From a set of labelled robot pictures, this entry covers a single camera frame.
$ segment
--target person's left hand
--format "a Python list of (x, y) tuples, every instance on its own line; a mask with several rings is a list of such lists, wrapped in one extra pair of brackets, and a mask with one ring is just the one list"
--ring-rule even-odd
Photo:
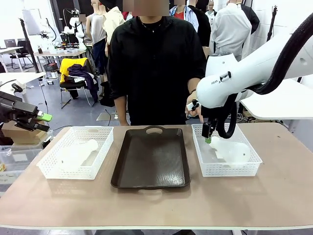
[(200, 118), (201, 123), (204, 123), (204, 121), (203, 121), (203, 116), (201, 115), (201, 106), (199, 106), (198, 108), (196, 108), (195, 111), (188, 111), (188, 109), (187, 109), (187, 105), (190, 104), (190, 103), (192, 103), (192, 101), (193, 101), (194, 99), (198, 100), (198, 99), (197, 99), (197, 92), (196, 92), (196, 91), (192, 92), (191, 95), (187, 98), (186, 110), (185, 110), (186, 117), (188, 116), (188, 114), (190, 114), (190, 116), (192, 116), (192, 117), (195, 117), (195, 116), (199, 115), (199, 118)]

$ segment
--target dark brown serving tray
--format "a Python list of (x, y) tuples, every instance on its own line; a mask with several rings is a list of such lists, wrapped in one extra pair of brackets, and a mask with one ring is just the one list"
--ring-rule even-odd
[[(162, 133), (147, 133), (158, 128)], [(149, 126), (128, 130), (113, 172), (115, 188), (181, 188), (190, 184), (181, 129)]]

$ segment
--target yellow cloth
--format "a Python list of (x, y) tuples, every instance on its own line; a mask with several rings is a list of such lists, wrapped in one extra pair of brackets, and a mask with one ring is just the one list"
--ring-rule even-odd
[(61, 73), (61, 80), (60, 83), (65, 82), (64, 76), (68, 76), (68, 68), (73, 65), (81, 65), (84, 66), (86, 60), (88, 58), (82, 58), (82, 59), (63, 59), (60, 67), (60, 73)]

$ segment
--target floor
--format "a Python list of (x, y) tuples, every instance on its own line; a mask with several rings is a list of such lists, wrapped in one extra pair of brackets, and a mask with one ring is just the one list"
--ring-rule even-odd
[[(53, 115), (53, 120), (50, 123), (51, 129), (55, 130), (54, 135), (57, 135), (66, 125), (75, 126), (117, 126), (119, 122), (114, 120), (114, 115), (112, 115), (112, 120), (109, 121), (96, 121), (98, 116), (105, 112), (105, 109), (109, 113), (115, 111), (115, 108), (109, 108), (101, 106), (99, 103), (95, 104), (94, 107), (90, 107), (86, 101), (85, 94), (80, 91), (79, 98), (77, 100), (72, 100), (64, 109), (61, 110), (61, 95), (60, 88), (58, 85), (43, 86), (41, 90), (38, 81), (33, 81), (28, 84), (29, 86), (34, 86), (33, 89), (27, 90), (27, 95), (31, 104), (37, 105), (40, 110), (47, 112), (47, 107), (45, 105), (45, 95), (48, 113)], [(192, 119), (188, 121), (188, 124), (199, 123), (198, 119)], [(171, 230), (144, 230), (145, 235), (172, 235), (177, 231)], [(231, 235), (231, 231), (194, 231), (197, 235)], [(140, 231), (98, 231), (96, 235), (141, 235)], [(23, 230), (23, 229), (7, 229), (0, 228), (0, 235), (84, 235), (84, 231), (76, 230)], [(288, 231), (259, 231), (258, 235), (313, 235), (313, 229), (303, 229), (303, 230), (288, 230)]]

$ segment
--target table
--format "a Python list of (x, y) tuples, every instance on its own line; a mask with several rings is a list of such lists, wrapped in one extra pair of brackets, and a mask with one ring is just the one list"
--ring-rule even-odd
[(38, 52), (35, 52), (34, 53), (34, 56), (38, 58), (38, 62), (39, 62), (39, 65), (40, 65), (40, 68), (41, 68), (41, 71), (44, 72), (44, 69), (42, 67), (42, 64), (40, 62), (40, 58), (39, 57), (43, 57), (45, 62), (47, 63), (48, 60), (54, 60), (54, 56), (57, 57), (56, 58), (56, 61), (58, 63), (58, 66), (60, 67), (61, 65), (61, 60), (60, 60), (60, 57), (78, 57), (80, 56), (82, 58), (82, 54), (86, 53), (86, 50), (78, 50), (76, 52), (73, 52), (73, 53), (65, 53), (65, 52), (62, 52), (62, 53), (56, 53), (56, 51), (43, 51), (42, 54), (39, 54)]
[(40, 73), (35, 73), (35, 72), (28, 72), (28, 73), (5, 72), (5, 73), (0, 73), (0, 81), (3, 83), (16, 79), (16, 81), (12, 81), (12, 82), (9, 82), (9, 83), (3, 85), (0, 88), (0, 91), (14, 95), (14, 92), (13, 92), (11, 85), (13, 83), (19, 82), (20, 87), (23, 89), (23, 92), (22, 92), (23, 100), (25, 103), (29, 103), (27, 95), (26, 95), (26, 83), (31, 82), (33, 80), (36, 80), (38, 78), (42, 78), (45, 75), (46, 75), (45, 72), (40, 72)]
[(2, 55), (3, 54), (10, 54), (10, 53), (15, 53), (15, 56), (18, 59), (18, 62), (19, 62), (19, 66), (20, 66), (21, 72), (26, 72), (26, 70), (23, 70), (21, 62), (20, 62), (20, 59), (18, 57), (18, 53), (16, 52), (16, 50), (21, 49), (21, 48), (23, 48), (23, 47), (8, 47), (6, 49), (0, 49), (0, 61), (3, 64), (5, 72), (8, 72), (8, 69), (7, 69), (6, 65), (5, 65), (4, 58), (3, 58)]
[(239, 125), (263, 160), (256, 177), (204, 178), (190, 125), (182, 128), (191, 184), (183, 189), (118, 190), (110, 181), (126, 130), (96, 179), (47, 180), (37, 162), (0, 199), (0, 226), (24, 229), (281, 230), (313, 227), (313, 154), (282, 125)]
[(313, 90), (292, 80), (266, 95), (253, 94), (241, 103), (261, 120), (291, 120), (289, 131), (295, 131), (299, 120), (313, 118)]

